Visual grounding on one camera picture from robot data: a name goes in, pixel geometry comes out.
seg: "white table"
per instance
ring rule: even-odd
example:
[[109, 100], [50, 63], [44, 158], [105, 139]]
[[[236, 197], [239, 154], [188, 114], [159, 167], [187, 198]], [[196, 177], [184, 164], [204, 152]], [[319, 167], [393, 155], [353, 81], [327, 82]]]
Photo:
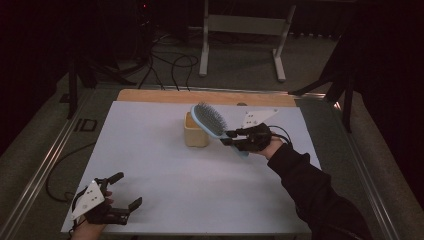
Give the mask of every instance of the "white table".
[[[113, 103], [78, 191], [96, 177], [110, 177], [122, 171], [125, 177], [109, 187], [115, 200], [113, 207], [126, 208], [140, 196], [143, 204], [131, 214], [126, 226], [109, 225], [105, 232], [163, 235], [309, 232], [265, 158], [254, 154], [242, 158], [219, 140], [211, 139], [205, 148], [185, 146], [183, 119], [192, 105]], [[311, 163], [320, 167], [299, 108], [212, 106], [223, 115], [229, 129], [240, 127], [246, 111], [279, 109], [265, 123], [285, 128], [296, 150], [310, 153]], [[63, 232], [72, 225], [69, 219], [68, 216], [64, 222]]]

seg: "human hand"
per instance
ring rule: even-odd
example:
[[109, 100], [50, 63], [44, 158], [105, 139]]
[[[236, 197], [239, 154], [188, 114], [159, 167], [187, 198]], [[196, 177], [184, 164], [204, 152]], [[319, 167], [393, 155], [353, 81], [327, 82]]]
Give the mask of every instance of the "human hand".
[[[113, 200], [108, 198], [112, 195], [112, 192], [106, 191], [105, 202], [106, 204], [112, 204]], [[97, 240], [100, 237], [100, 234], [105, 229], [106, 224], [91, 224], [89, 223], [84, 215], [80, 217], [78, 221], [78, 226], [74, 230], [72, 235], [72, 240]]]
[[269, 160], [282, 145], [283, 141], [279, 137], [272, 137], [271, 142], [264, 150], [252, 153], [262, 155]]

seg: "gray floor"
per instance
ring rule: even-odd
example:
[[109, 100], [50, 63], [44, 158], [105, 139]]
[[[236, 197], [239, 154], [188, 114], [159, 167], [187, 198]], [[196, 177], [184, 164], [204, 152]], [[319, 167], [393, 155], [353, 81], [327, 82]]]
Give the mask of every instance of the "gray floor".
[[[299, 39], [289, 38], [283, 50], [282, 61], [285, 67], [287, 81], [278, 83], [271, 58], [270, 49], [275, 47], [278, 39], [258, 38], [246, 36], [244, 40], [264, 40], [259, 43], [223, 43], [228, 36], [216, 35], [216, 39], [210, 46], [210, 61], [208, 76], [199, 77], [199, 64], [195, 65], [190, 75], [188, 86], [190, 89], [227, 89], [243, 91], [291, 91], [301, 88], [315, 81], [324, 67], [328, 57], [334, 49], [336, 42], [322, 38], [301, 37]], [[154, 48], [155, 55], [173, 62], [180, 55], [177, 52], [196, 56], [200, 59], [201, 41], [193, 38], [189, 43], [180, 43], [172, 38], [163, 38]], [[187, 59], [181, 59], [179, 64], [189, 64]], [[168, 90], [175, 90], [172, 82], [172, 66], [157, 58], [154, 59], [154, 68], [158, 78]], [[176, 68], [175, 78], [181, 90], [186, 90], [185, 81], [189, 74], [189, 68]], [[128, 76], [128, 80], [140, 83], [147, 69], [142, 69], [134, 75]], [[142, 88], [158, 88], [154, 74], [150, 74]], [[315, 89], [315, 93], [325, 93], [328, 85]], [[120, 89], [128, 88], [104, 80], [98, 84], [96, 89], [83, 89], [80, 86], [81, 111], [78, 118], [96, 119], [98, 127], [94, 132], [72, 132], [64, 146], [60, 156], [71, 152], [78, 147], [94, 142], [100, 133], [102, 121], [106, 118], [111, 102], [116, 98]], [[33, 120], [17, 137], [14, 143], [0, 159], [0, 224], [4, 226], [6, 220], [12, 214], [14, 206], [18, 203], [20, 196], [35, 174], [35, 170], [43, 164], [46, 156], [52, 156], [49, 150], [57, 144], [57, 137], [61, 135], [64, 126], [69, 126], [66, 120], [68, 106], [59, 103], [62, 94], [67, 92], [67, 76], [58, 83], [57, 93], [34, 116]], [[315, 111], [327, 111], [324, 106], [314, 107]], [[384, 203], [385, 210], [390, 217], [390, 223], [396, 229], [398, 238], [393, 239], [423, 239], [424, 238], [424, 216], [422, 209], [415, 201], [411, 191], [407, 187], [398, 170], [393, 157], [390, 154], [384, 140], [379, 134], [372, 119], [362, 104], [361, 96], [354, 95], [352, 109], [352, 130], [349, 137], [354, 140], [354, 147], [363, 159], [369, 172], [372, 173], [371, 180], [378, 192], [376, 195]], [[90, 148], [81, 150], [63, 161], [52, 175], [52, 191], [60, 194], [65, 191], [74, 191], [79, 184], [78, 176], [82, 175], [85, 164], [90, 156]], [[326, 166], [328, 171], [337, 172]], [[343, 181], [358, 181], [343, 179], [344, 174], [333, 175], [335, 179]], [[350, 189], [340, 188], [343, 194], [349, 195]], [[52, 201], [44, 189], [35, 191], [38, 196], [34, 198], [32, 207], [24, 212], [26, 218], [18, 222], [20, 227], [14, 233], [13, 239], [66, 239], [66, 234], [60, 233], [67, 204]], [[361, 204], [361, 199], [352, 201]], [[375, 214], [373, 206], [366, 206], [367, 214]], [[376, 239], [385, 239], [380, 230], [381, 223], [375, 220], [369, 223], [373, 228]], [[102, 236], [102, 239], [129, 239], [130, 236]], [[308, 235], [298, 235], [296, 239], [308, 239]], [[224, 237], [224, 236], [144, 236], [141, 239], [293, 239], [293, 236], [262, 236], [262, 237]]]

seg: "metal stand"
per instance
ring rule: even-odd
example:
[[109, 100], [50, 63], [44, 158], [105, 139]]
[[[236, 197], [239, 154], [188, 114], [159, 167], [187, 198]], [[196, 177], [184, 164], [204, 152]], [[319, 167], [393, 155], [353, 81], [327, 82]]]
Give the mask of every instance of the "metal stand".
[[227, 15], [209, 14], [209, 0], [205, 0], [205, 11], [203, 18], [203, 48], [200, 58], [199, 75], [207, 75], [209, 58], [209, 31], [232, 32], [232, 33], [251, 33], [280, 36], [281, 40], [277, 49], [272, 50], [275, 69], [277, 71], [278, 81], [284, 82], [286, 75], [284, 73], [281, 61], [281, 52], [289, 33], [290, 24], [296, 9], [292, 5], [286, 19], [254, 18]]

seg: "black sleeve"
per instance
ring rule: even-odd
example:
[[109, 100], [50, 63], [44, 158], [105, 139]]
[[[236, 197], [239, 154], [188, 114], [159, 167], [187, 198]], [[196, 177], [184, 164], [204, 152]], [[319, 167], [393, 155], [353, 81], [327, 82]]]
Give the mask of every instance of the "black sleeve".
[[308, 223], [312, 239], [372, 239], [359, 210], [331, 187], [331, 177], [309, 163], [309, 154], [299, 154], [284, 144], [268, 166], [281, 177], [293, 198], [298, 216]]

